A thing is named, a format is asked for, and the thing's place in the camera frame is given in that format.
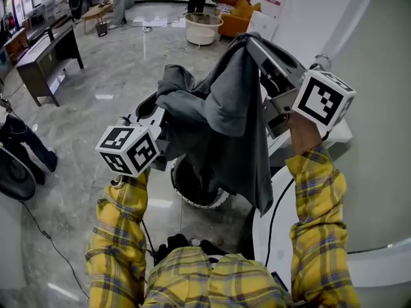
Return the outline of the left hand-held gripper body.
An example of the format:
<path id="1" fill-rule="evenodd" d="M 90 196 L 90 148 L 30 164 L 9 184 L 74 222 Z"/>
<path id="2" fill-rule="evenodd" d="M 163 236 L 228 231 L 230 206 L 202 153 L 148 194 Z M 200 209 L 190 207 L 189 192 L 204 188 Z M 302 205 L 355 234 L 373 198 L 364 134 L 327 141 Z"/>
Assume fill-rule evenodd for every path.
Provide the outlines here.
<path id="1" fill-rule="evenodd" d="M 156 93 L 148 96 L 109 126 L 97 143 L 96 151 L 114 173 L 138 177 L 148 167 L 166 169 L 166 111 L 156 101 Z"/>

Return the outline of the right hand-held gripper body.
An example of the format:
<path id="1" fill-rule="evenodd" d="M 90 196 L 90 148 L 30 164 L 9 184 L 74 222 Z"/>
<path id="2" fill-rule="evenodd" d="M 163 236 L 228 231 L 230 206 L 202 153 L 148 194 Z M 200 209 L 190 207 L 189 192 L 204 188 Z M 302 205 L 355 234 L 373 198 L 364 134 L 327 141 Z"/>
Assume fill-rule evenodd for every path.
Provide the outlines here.
<path id="1" fill-rule="evenodd" d="M 296 57 L 263 39 L 249 37 L 247 52 L 261 71 L 260 84 L 267 130 L 274 139 L 286 131 L 292 113 L 298 113 L 330 132 L 340 123 L 356 91 L 331 73 L 331 60 L 324 54 L 306 68 Z"/>

